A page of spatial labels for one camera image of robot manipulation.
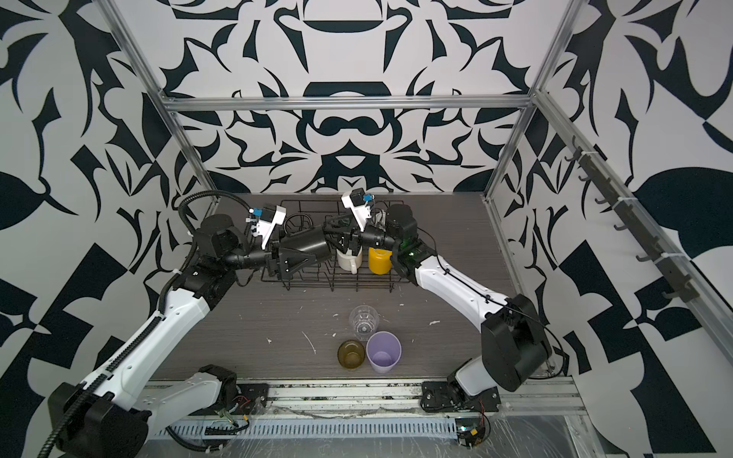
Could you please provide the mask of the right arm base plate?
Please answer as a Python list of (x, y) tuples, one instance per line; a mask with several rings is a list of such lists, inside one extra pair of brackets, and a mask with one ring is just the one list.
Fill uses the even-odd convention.
[(501, 399), (498, 389), (487, 389), (479, 395), (467, 395), (456, 382), (423, 382), (419, 406), (425, 412), (498, 412)]

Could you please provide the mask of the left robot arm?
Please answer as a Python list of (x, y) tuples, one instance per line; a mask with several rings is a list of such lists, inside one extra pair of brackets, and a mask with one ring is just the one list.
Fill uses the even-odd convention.
[(204, 408), (229, 411), (237, 376), (204, 366), (154, 401), (140, 396), (181, 340), (206, 318), (241, 270), (291, 273), (288, 239), (273, 240), (286, 223), (286, 208), (251, 207), (221, 190), (185, 198), (178, 208), (192, 244), (184, 262), (164, 284), (156, 311), (99, 368), (76, 385), (61, 384), (48, 408), (52, 432), (39, 456), (57, 448), (74, 457), (135, 457), (159, 431)]

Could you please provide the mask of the black mug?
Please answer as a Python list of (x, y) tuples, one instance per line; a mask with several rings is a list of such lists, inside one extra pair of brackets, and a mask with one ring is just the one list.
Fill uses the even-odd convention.
[(310, 215), (302, 213), (286, 218), (280, 248), (290, 248), (295, 254), (313, 255), (318, 259), (318, 263), (328, 260), (331, 256), (323, 227), (316, 226)]

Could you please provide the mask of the purple plastic cup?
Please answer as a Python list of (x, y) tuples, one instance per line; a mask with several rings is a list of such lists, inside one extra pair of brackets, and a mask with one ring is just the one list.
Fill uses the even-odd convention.
[(378, 331), (366, 343), (366, 358), (378, 374), (387, 374), (399, 363), (403, 349), (391, 332)]

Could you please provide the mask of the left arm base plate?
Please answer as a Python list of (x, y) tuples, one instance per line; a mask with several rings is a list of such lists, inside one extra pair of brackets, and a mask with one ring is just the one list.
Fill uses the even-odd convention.
[(231, 415), (249, 415), (265, 408), (268, 401), (269, 384), (230, 384), (224, 388), (226, 410)]

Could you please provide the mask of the yellow mug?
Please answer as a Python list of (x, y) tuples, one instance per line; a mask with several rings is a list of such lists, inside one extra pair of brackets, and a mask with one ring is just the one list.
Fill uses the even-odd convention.
[(391, 272), (392, 252), (385, 249), (370, 248), (368, 250), (368, 269), (374, 275), (387, 275)]

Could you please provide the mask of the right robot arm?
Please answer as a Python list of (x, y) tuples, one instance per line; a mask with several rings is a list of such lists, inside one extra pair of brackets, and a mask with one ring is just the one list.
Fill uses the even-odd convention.
[(480, 333), (481, 354), (460, 366), (452, 379), (464, 394), (475, 397), (501, 387), (515, 391), (552, 356), (545, 326), (533, 302), (509, 297), (471, 279), (438, 252), (433, 237), (419, 227), (406, 204), (389, 207), (375, 223), (368, 206), (328, 219), (326, 240), (340, 251), (385, 249), (397, 274), (429, 291), (463, 315)]

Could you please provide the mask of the red inside white mug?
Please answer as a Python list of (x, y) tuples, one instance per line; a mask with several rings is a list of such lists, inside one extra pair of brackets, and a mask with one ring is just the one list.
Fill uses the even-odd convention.
[(363, 249), (357, 251), (348, 249), (345, 253), (336, 252), (337, 263), (343, 271), (351, 275), (357, 275), (363, 264)]

